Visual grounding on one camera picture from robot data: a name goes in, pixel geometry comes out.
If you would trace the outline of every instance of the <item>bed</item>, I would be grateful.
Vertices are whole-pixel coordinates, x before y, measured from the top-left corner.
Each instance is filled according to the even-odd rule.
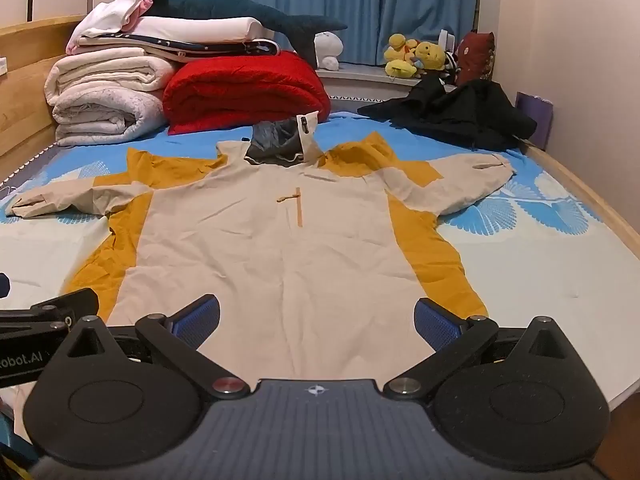
[[[55,296],[69,270],[108,233],[104,218],[88,215],[64,212],[35,222],[7,218],[2,205],[10,196],[54,179],[122,171],[128,147],[215,158],[216,142],[251,137],[245,127],[182,136],[159,131],[112,146],[53,146],[42,86],[78,21],[56,18],[0,30],[0,53],[9,68],[0,78],[0,272],[18,276],[0,308],[25,308]],[[357,104],[341,97],[334,110]],[[401,160],[465,151],[347,111],[334,112],[316,139],[325,150],[374,130]],[[640,384],[640,339],[634,333],[640,324],[640,236],[545,152],[523,144],[506,156],[517,175],[481,202],[442,218],[438,232],[460,253],[490,317],[501,326],[527,326],[538,315],[555,318],[613,409]]]

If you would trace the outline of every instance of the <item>brown floor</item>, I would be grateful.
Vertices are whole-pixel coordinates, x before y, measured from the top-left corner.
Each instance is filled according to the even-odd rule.
[[[609,433],[595,462],[611,480],[640,480],[640,394],[611,414]]]

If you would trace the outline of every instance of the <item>red cushion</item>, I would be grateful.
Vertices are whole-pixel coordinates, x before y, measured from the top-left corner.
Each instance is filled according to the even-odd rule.
[[[491,79],[494,72],[495,36],[492,32],[468,33],[458,47],[458,67],[456,85],[460,86],[472,79]]]
[[[162,96],[169,134],[280,121],[331,103],[320,78],[293,52],[277,56],[222,56],[187,63]]]

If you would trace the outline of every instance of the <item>wooden bed frame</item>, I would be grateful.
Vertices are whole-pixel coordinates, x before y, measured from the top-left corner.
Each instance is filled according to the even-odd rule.
[[[0,57],[8,63],[8,73],[0,76],[0,182],[55,140],[44,81],[64,56],[81,19],[69,16],[0,28]],[[522,151],[591,207],[640,259],[640,235],[593,189],[548,153],[528,144],[523,144]]]

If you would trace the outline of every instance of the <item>wooden headboard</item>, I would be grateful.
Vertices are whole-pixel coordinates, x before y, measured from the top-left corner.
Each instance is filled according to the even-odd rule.
[[[0,182],[50,146],[55,125],[44,99],[44,81],[82,16],[52,18],[0,28]]]

